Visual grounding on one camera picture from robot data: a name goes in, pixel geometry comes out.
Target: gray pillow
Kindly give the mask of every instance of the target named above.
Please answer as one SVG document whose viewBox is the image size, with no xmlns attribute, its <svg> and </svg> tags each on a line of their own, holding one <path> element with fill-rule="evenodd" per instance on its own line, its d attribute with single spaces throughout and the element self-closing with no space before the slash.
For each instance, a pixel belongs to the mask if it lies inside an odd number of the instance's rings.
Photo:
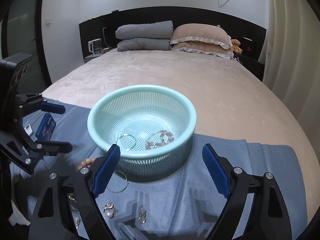
<svg viewBox="0 0 320 240">
<path fill-rule="evenodd" d="M 170 39 L 172 32 L 172 21 L 151 24 L 129 24 L 123 25 L 116 30 L 116 38 L 120 40 L 134 38 Z"/>
<path fill-rule="evenodd" d="M 118 43 L 117 51 L 127 50 L 169 50 L 169 39 L 147 39 L 147 38 L 135 38 L 132 40 L 124 40 Z"/>
</svg>

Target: blue case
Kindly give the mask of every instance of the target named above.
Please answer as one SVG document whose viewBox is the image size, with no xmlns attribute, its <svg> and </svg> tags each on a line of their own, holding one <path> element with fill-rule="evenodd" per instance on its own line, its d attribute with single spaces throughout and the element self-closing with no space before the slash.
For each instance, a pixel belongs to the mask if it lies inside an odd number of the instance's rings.
<svg viewBox="0 0 320 240">
<path fill-rule="evenodd" d="M 51 114 L 46 113 L 36 132 L 36 137 L 39 140 L 50 141 L 55 127 L 56 127 L 56 122 L 52 118 Z"/>
</svg>

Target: teddy bear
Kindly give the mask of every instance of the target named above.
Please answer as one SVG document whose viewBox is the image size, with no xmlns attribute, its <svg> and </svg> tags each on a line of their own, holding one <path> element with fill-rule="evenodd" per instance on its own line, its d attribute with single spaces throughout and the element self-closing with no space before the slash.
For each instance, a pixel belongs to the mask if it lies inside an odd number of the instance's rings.
<svg viewBox="0 0 320 240">
<path fill-rule="evenodd" d="M 238 40 L 231 40 L 232 43 L 232 47 L 231 50 L 236 52 L 236 54 L 242 54 L 242 49 L 239 48 L 239 46 L 241 45 L 240 41 Z"/>
</svg>

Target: pink pillow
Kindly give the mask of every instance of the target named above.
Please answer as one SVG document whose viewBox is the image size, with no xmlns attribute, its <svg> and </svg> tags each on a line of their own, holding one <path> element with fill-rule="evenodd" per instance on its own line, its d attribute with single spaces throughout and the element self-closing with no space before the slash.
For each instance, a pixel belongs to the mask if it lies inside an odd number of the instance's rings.
<svg viewBox="0 0 320 240">
<path fill-rule="evenodd" d="M 178 44 L 174 44 L 172 46 L 172 50 L 182 50 L 187 52 L 195 52 L 233 59 L 233 52 L 231 51 L 231 49 L 224 49 L 219 45 L 207 44 L 197 41 L 179 42 Z"/>
<path fill-rule="evenodd" d="M 175 29 L 170 39 L 170 44 L 184 41 L 215 44 L 224 49 L 230 49 L 232 46 L 231 38 L 224 30 L 217 26 L 198 23 L 184 24 Z"/>
</svg>

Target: silver bolt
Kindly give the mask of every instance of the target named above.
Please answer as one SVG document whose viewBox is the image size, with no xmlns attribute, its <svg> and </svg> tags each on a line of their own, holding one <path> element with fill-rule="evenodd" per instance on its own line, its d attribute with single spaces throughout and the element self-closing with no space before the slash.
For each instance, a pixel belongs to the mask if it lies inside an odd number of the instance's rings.
<svg viewBox="0 0 320 240">
<path fill-rule="evenodd" d="M 82 169 L 80 170 L 80 172 L 81 172 L 82 174 L 86 174 L 86 173 L 88 173 L 88 171 L 89 171 L 89 169 L 88 169 L 87 167 L 82 168 Z"/>
<path fill-rule="evenodd" d="M 51 173 L 49 176 L 50 179 L 55 179 L 55 177 L 57 177 L 57 173 Z"/>
<path fill-rule="evenodd" d="M 270 172 L 267 172 L 266 173 L 266 177 L 267 177 L 267 179 L 272 179 L 273 175 Z"/>
<path fill-rule="evenodd" d="M 242 173 L 242 169 L 239 168 L 239 167 L 235 167 L 233 170 L 234 170 L 234 172 L 235 172 L 236 174 L 241 174 L 241 173 Z"/>
</svg>

